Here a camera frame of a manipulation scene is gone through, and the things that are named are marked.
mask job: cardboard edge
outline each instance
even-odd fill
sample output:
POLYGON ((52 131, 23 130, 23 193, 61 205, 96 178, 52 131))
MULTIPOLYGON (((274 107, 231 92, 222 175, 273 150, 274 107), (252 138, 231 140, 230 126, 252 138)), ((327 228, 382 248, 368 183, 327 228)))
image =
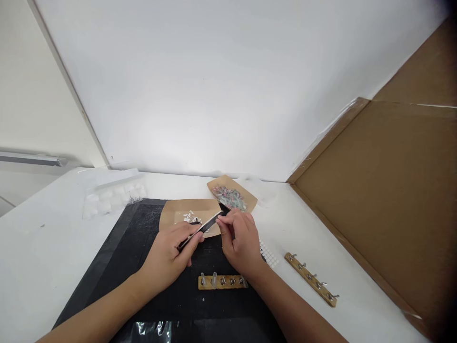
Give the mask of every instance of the cardboard edge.
POLYGON ((303 175, 304 172, 313 164, 313 162, 325 151, 326 148, 338 137, 340 133, 354 120, 357 115, 370 103, 370 100, 358 97, 337 120, 335 125, 327 132, 324 138, 315 146, 315 148, 305 157, 304 161, 298 166, 292 175, 287 179, 287 183, 295 182, 303 175))
POLYGON ((292 189, 298 196, 308 205, 314 214, 324 223, 327 229, 338 239, 340 244, 346 251, 356 260, 362 269, 373 279, 374 282, 382 289, 382 291, 394 302, 396 306, 403 312, 405 318, 424 336, 432 339, 428 328, 424 321, 420 319, 419 314, 401 297, 397 291, 379 274, 376 269, 368 263, 363 255, 341 234, 341 232, 333 225, 333 223, 319 210, 319 208, 298 188, 296 185, 291 185, 292 189))

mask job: wooden strip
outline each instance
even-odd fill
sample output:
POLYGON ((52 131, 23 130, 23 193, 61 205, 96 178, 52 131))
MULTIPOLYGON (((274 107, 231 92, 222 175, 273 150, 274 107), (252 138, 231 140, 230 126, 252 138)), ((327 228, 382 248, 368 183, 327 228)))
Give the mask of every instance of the wooden strip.
POLYGON ((287 253, 284 258, 300 274, 300 276, 325 300, 331 307, 336 307, 337 299, 316 279, 311 272, 305 268, 291 253, 287 253))
POLYGON ((368 105, 370 100, 357 98, 346 112, 338 119, 329 132, 315 146, 312 152, 305 158, 297 169, 288 178, 287 183, 295 184, 301 175, 313 164, 313 162, 325 151, 336 137, 353 121, 355 117, 368 105))
MULTIPOLYGON (((206 285, 201 282, 202 277, 199 276, 199 290, 212 290, 211 281, 213 280, 212 275, 205 275, 206 285)), ((216 276, 216 289, 236 289, 246 288, 244 278, 241 275, 218 275, 216 276)))

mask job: hand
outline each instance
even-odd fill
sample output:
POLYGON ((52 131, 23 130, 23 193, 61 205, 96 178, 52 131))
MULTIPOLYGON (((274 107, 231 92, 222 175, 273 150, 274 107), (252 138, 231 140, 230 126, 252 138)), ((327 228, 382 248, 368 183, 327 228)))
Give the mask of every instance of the hand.
POLYGON ((200 228, 180 222, 160 231, 141 269, 136 273, 141 289, 149 299, 170 286, 187 266, 192 265, 190 257, 198 243, 205 239, 203 233, 197 233, 179 253, 179 244, 200 228))
POLYGON ((234 209, 226 217, 219 216, 216 223, 227 260, 245 278, 254 278, 266 264, 260 255, 258 231, 252 215, 234 209))

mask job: cardboard panel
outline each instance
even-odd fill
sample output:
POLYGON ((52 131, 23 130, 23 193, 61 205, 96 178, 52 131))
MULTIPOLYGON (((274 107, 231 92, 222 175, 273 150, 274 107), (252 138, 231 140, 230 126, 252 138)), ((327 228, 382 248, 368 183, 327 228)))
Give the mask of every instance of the cardboard panel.
POLYGON ((456 29, 448 18, 373 100, 457 106, 456 29))
POLYGON ((293 174, 288 178, 288 183, 295 183, 298 178, 306 172, 308 167, 318 158, 323 151, 335 140, 336 137, 348 126, 351 121, 364 109, 370 101, 364 98, 357 98, 356 101, 350 106, 346 112, 338 119, 330 131, 320 140, 315 146, 313 151, 305 158, 305 160, 298 166, 293 174))
POLYGON ((454 292, 456 152, 456 109, 371 102, 295 182, 362 267, 403 311, 422 317, 432 336, 454 292))

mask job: right hand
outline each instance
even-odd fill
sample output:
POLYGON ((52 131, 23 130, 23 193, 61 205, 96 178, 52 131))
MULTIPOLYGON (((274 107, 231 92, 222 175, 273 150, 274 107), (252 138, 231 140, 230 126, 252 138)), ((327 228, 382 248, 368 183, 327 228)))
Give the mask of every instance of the right hand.
POLYGON ((252 215, 234 209, 226 217, 219 216, 216 223, 227 260, 246 279, 254 278, 266 264, 260 254, 258 231, 252 215))

